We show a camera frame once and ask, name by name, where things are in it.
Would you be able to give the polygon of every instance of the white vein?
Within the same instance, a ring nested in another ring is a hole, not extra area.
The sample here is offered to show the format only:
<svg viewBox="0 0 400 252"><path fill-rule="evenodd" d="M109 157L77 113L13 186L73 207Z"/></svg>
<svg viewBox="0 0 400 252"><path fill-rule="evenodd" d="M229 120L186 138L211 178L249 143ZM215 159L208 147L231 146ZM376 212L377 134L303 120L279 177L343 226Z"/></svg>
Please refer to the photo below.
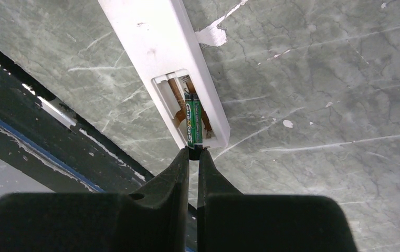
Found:
<svg viewBox="0 0 400 252"><path fill-rule="evenodd" d="M295 113L296 111L299 111L299 110L304 109L304 108L305 108L305 107L300 107L300 108L295 108L295 109L291 110L291 111L288 113L288 115L286 115L286 116L284 116L283 118L281 118L281 120L283 120L284 118L290 116L291 114ZM213 158L213 160L216 160L219 156L225 154L227 151L229 151L230 149L234 148L235 146L237 146L238 144L242 143L243 141L245 141L245 140L247 140L247 139L249 139L249 138L254 137L255 135L259 134L260 132L263 132L263 131L265 131L265 130L268 130L271 126L273 126L274 124L276 124L276 123L278 122L278 120L277 120L276 118L273 118L273 120L274 120L274 122L272 122L270 125L268 125L268 126L266 126L266 127L263 127L262 129L260 129L260 130L258 130L258 131L256 131L256 132L254 132L253 134L251 134L251 135L249 135L249 136L243 138L242 140L238 141L237 143L235 143L235 144L231 145L230 147L224 149L224 150L223 150L222 152L220 152L215 158Z"/></svg>
<svg viewBox="0 0 400 252"><path fill-rule="evenodd" d="M389 136L382 136L380 138L368 138L368 139L361 139L355 140L351 142L341 142L341 143L330 143L330 144L323 144L323 145L316 145L316 146L309 146L309 147L300 147L300 148L282 148L282 147L275 147L275 148L267 148L267 149L260 149L261 152L268 152L268 151L276 151L276 152L296 152L296 151L312 151L312 150L319 150L319 149L326 149L326 148L337 148L343 145L353 144L353 143L365 143L365 142L372 142L378 140L386 140L386 139L400 139L400 135L389 135Z"/></svg>
<svg viewBox="0 0 400 252"><path fill-rule="evenodd" d="M101 37L95 39L92 43L90 43L90 44L87 46L86 49L83 49L83 50L81 50L81 51L87 51L90 47L92 47L93 45L95 45L96 43L98 43L100 40L106 38L106 37L109 36L111 33L112 33L112 32L110 31L110 32L104 34L103 36L101 36Z"/></svg>
<svg viewBox="0 0 400 252"><path fill-rule="evenodd" d="M101 130L101 132L104 132L106 130L107 125L109 124L110 120L107 120L107 123L104 125L104 128Z"/></svg>
<svg viewBox="0 0 400 252"><path fill-rule="evenodd" d="M67 70L68 72L74 71L94 71L94 70L117 70L117 69L128 69L132 68L133 66L128 67L73 67Z"/></svg>
<svg viewBox="0 0 400 252"><path fill-rule="evenodd" d="M338 203L339 205L350 205L350 204L364 204L364 203L368 203L368 202L380 202L382 201L380 200L376 200L376 201L352 201L352 202L343 202L343 203Z"/></svg>
<svg viewBox="0 0 400 252"><path fill-rule="evenodd" d="M128 96L127 98L125 98L121 103L129 101L130 99L132 99L134 96L136 96L136 94L143 92L143 90L141 90L144 86L141 86L139 88L137 88L137 90L135 90L135 92L131 93L130 96Z"/></svg>
<svg viewBox="0 0 400 252"><path fill-rule="evenodd" d="M116 67L117 66L117 64L118 64L118 61L120 61L120 59L121 59L121 56L123 56L123 54L125 53L126 51L123 51L121 54L120 54L120 56L118 57L118 59L115 61L115 64L113 65L114 67Z"/></svg>
<svg viewBox="0 0 400 252"><path fill-rule="evenodd" d="M197 174L198 174L198 170L196 170L193 174L189 175L189 180L192 180L192 179L196 178Z"/></svg>
<svg viewBox="0 0 400 252"><path fill-rule="evenodd" d="M399 164L399 163L396 163L396 162L390 160L388 157L385 157L385 156L383 156L383 155L381 155L381 154L373 153L373 152L370 152L370 151L367 151L366 154L372 155L372 156L376 156L376 157L381 158L381 159L385 159L385 160L387 160L387 161L389 161L389 162L392 162L392 163L394 163L394 164L396 164L396 165L398 165L398 166L400 167L400 164Z"/></svg>
<svg viewBox="0 0 400 252"><path fill-rule="evenodd" d="M360 251L375 250L375 249L377 249L377 248L393 247L393 246L397 246L397 245L400 245L400 243L394 243L394 244L389 244L389 245L377 246L377 247L373 247L373 248L364 248L364 249L361 249Z"/></svg>
<svg viewBox="0 0 400 252"><path fill-rule="evenodd" d="M284 54L287 54L287 53L289 53L289 52L291 52L291 49L288 49L288 50L284 51L284 52L281 53L281 54L276 54L276 55L272 56L271 58L268 58L267 61L270 61L270 60L272 60L272 59L275 59L275 58L277 58L277 57L280 57L280 56L282 56L282 55L284 55Z"/></svg>
<svg viewBox="0 0 400 252"><path fill-rule="evenodd" d="M361 35L357 35L357 36L351 36L351 37L344 37L344 38L340 38L340 39L328 40L328 41L324 41L324 42L321 42L321 43L315 43L315 44L311 44L311 45L298 46L298 47L293 48L292 50L298 50L298 49L304 49L304 48L309 48L309 47L314 47L314 46L326 45L326 44L330 44L330 43L334 43L334 42L346 41L347 39L364 38L364 37L368 37L370 35L391 32L391 31L397 30L397 29L400 29L400 25L396 26L396 27L389 28L389 29L385 29L385 30L382 30L382 31L374 31L374 32L368 33L368 34L361 34ZM280 51L280 50L285 50L285 49L287 49L287 47L272 48L272 49L268 50L268 52L270 52L270 51ZM241 60L241 59L252 57L252 56L256 56L256 55L265 54L266 52L267 52L266 50L255 51L254 53L251 53L251 54L245 54L245 55L241 55L241 56L238 56L238 57L224 59L222 61L217 61L217 62L215 62L215 64L218 64L218 63L221 63L221 62L224 62L224 61L230 62L230 61L235 61L235 60Z"/></svg>
<svg viewBox="0 0 400 252"><path fill-rule="evenodd" d="M367 60L365 60L364 56L362 56L362 55L358 52L358 50L356 50L356 48L354 48L354 46L352 46L352 44L349 42L349 40L347 39L346 41L347 41L347 43L350 45L350 47L359 55L359 57L361 57L361 59L362 59L365 63L367 63L367 65L370 65L370 63L369 63Z"/></svg>
<svg viewBox="0 0 400 252"><path fill-rule="evenodd" d="M164 139L172 139L172 137L171 136L167 136L167 137L163 137L163 138L130 140L130 141L125 141L125 142L119 144L119 146L130 145L130 144L135 144L135 143L139 143L139 142L152 142L152 141L164 140Z"/></svg>
<svg viewBox="0 0 400 252"><path fill-rule="evenodd" d="M241 99L241 100L224 101L224 102L222 102L222 104L235 103L235 102L252 101L252 100L262 99L262 98L265 98L265 97L267 97L267 96L253 97L253 98Z"/></svg>
<svg viewBox="0 0 400 252"><path fill-rule="evenodd" d="M73 40L73 42L76 42L76 39L74 37L72 37L72 35L67 34L67 37L70 38L71 40Z"/></svg>

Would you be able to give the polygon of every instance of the marble surface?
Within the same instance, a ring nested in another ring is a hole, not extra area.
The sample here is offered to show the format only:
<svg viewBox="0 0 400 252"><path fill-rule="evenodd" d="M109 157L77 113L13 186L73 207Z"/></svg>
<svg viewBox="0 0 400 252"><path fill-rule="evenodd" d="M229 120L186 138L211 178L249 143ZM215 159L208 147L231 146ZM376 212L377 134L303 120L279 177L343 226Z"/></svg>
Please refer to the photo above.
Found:
<svg viewBox="0 0 400 252"><path fill-rule="evenodd" d="M242 192L319 194L360 251L400 251L400 1L185 0L231 126ZM158 174L178 152L96 0L0 0L0 50ZM196 205L197 164L190 202Z"/></svg>

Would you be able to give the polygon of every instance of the white paint chip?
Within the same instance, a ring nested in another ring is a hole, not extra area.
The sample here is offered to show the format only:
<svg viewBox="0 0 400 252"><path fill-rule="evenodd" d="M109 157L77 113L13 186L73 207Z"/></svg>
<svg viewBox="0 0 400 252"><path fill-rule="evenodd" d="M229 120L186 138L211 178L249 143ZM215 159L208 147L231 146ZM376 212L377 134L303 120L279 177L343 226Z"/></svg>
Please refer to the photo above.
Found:
<svg viewBox="0 0 400 252"><path fill-rule="evenodd" d="M206 44L209 46L221 46L226 43L226 31L218 28L217 26L223 22L227 17L229 17L233 12L246 4L248 0L241 0L234 8L232 8L228 13L226 13L221 18L215 20L210 25L206 26L201 31L196 31L195 35L200 44Z"/></svg>
<svg viewBox="0 0 400 252"><path fill-rule="evenodd" d="M25 83L22 83L22 86L27 89L28 91L30 91L30 93L32 93L34 96L36 95L36 92L33 90L33 88L31 88L30 86L28 86Z"/></svg>
<svg viewBox="0 0 400 252"><path fill-rule="evenodd" d="M291 52L291 49L288 49L288 50L282 52L281 54L276 54L276 55L272 56L271 58L268 58L267 61L270 61L270 60L272 60L272 59L275 59L275 58L277 58L277 57L279 57L279 56L282 56L282 55L284 55L284 54L287 54L287 53L289 53L289 52Z"/></svg>
<svg viewBox="0 0 400 252"><path fill-rule="evenodd" d="M284 121L283 121L283 126L292 129L293 126L294 126L294 123L292 123L290 120L284 120Z"/></svg>

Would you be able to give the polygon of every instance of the battery compartment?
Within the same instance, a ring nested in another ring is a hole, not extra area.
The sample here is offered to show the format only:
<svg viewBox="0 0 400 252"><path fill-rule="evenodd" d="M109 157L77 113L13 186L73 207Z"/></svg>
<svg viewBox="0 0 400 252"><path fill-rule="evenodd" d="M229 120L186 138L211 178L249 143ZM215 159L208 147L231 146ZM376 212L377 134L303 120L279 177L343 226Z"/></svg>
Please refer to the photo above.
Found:
<svg viewBox="0 0 400 252"><path fill-rule="evenodd" d="M187 143L186 128L186 103L184 93L196 93L189 72L185 69L168 73L152 79L152 83L163 102L167 114L170 115L172 123L180 137ZM202 136L203 146L208 147L212 141L217 141L214 130L210 124L207 113L202 107Z"/></svg>

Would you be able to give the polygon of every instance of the green battery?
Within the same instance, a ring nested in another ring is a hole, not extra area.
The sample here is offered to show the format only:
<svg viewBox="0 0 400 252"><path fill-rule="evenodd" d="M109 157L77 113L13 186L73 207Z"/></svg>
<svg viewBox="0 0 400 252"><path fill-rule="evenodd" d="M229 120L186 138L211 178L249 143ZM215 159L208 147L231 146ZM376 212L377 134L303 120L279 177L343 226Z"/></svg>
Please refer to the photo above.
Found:
<svg viewBox="0 0 400 252"><path fill-rule="evenodd" d="M185 93L189 159L199 160L203 148L202 105L196 93Z"/></svg>

